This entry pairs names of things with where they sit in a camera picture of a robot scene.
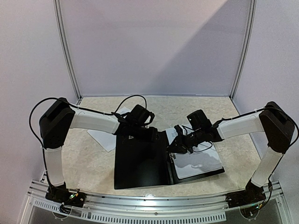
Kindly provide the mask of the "black file folder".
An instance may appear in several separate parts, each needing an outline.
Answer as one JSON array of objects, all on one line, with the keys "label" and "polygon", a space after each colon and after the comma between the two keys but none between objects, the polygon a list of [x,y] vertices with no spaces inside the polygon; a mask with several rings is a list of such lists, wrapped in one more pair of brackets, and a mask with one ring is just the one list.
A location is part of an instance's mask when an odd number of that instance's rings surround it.
[{"label": "black file folder", "polygon": [[118,136],[115,149],[114,189],[175,185],[214,176],[202,175],[178,179],[174,163],[170,154],[166,152],[167,146],[176,136],[174,128],[159,132],[159,139],[154,143]]}]

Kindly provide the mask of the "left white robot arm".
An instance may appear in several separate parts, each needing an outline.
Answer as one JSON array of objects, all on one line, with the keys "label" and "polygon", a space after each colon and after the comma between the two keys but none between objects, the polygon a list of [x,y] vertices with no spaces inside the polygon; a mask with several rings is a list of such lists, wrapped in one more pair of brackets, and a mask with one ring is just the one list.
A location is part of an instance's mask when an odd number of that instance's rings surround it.
[{"label": "left white robot arm", "polygon": [[145,142],[155,142],[158,130],[151,127],[154,113],[141,105],[131,111],[104,113],[70,104],[65,98],[55,98],[54,103],[39,120],[48,183],[51,194],[60,203],[69,199],[62,168],[62,147],[70,129],[86,129],[115,136],[130,136]]}]

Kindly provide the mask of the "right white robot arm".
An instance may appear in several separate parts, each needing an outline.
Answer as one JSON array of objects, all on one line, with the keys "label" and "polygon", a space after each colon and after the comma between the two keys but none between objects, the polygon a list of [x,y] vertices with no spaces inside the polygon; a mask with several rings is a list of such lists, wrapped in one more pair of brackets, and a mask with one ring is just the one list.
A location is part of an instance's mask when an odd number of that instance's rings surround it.
[{"label": "right white robot arm", "polygon": [[260,195],[262,187],[275,171],[283,155],[297,141],[299,132],[295,121],[274,101],[264,107],[232,118],[221,118],[212,123],[203,110],[196,110],[187,116],[191,132],[183,133],[176,125],[177,136],[167,147],[169,153],[185,154],[203,142],[222,142],[241,135],[263,137],[264,146],[259,156],[261,161],[253,173],[248,187],[242,192],[242,200],[252,203]]}]

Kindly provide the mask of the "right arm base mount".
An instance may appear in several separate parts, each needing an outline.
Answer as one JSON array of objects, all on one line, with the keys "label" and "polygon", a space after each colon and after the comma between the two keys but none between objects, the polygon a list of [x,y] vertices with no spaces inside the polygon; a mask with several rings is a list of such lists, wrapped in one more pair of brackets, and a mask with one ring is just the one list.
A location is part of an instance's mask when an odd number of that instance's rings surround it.
[{"label": "right arm base mount", "polygon": [[268,187],[270,195],[267,199],[263,187],[254,185],[250,179],[244,190],[227,193],[226,202],[228,203],[229,208],[234,208],[250,204],[255,205],[256,203],[262,201],[262,204],[256,207],[257,209],[261,209],[271,198],[271,193],[273,190],[271,182],[268,184]]}]

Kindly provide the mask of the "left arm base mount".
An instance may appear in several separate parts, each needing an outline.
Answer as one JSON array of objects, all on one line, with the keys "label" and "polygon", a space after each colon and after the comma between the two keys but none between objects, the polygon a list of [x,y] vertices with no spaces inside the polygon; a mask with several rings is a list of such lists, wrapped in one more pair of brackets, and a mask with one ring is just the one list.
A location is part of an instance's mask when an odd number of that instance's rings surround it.
[{"label": "left arm base mount", "polygon": [[45,198],[49,201],[82,208],[87,194],[79,189],[68,189],[66,184],[60,186],[49,185]]}]

